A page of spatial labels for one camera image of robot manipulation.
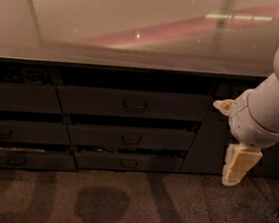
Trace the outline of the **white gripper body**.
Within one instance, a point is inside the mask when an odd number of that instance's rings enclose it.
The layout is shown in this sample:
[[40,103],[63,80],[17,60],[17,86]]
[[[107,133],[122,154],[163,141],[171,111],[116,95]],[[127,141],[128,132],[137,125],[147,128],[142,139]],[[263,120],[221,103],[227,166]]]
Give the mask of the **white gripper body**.
[[266,149],[279,142],[279,132],[265,129],[252,117],[248,104],[251,92],[253,89],[246,90],[233,101],[228,116],[229,128],[239,142]]

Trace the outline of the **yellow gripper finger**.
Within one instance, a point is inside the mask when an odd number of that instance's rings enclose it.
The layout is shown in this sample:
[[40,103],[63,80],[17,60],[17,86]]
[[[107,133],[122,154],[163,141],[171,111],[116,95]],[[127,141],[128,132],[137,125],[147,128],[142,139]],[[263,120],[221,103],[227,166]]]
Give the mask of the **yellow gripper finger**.
[[215,100],[213,106],[215,109],[219,110],[223,115],[230,115],[230,108],[232,107],[233,101],[229,99]]
[[247,172],[262,159],[261,148],[230,144],[227,148],[221,181],[224,186],[236,186],[245,178]]

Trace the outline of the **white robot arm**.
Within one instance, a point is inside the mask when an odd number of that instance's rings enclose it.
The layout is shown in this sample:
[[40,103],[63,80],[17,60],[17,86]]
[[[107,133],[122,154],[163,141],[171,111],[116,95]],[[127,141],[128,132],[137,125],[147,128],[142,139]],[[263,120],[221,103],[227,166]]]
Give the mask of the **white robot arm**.
[[262,151],[279,142],[279,48],[273,69],[259,86],[236,99],[213,102],[228,117],[231,135],[239,142],[227,148],[221,178],[225,186],[239,184],[262,158]]

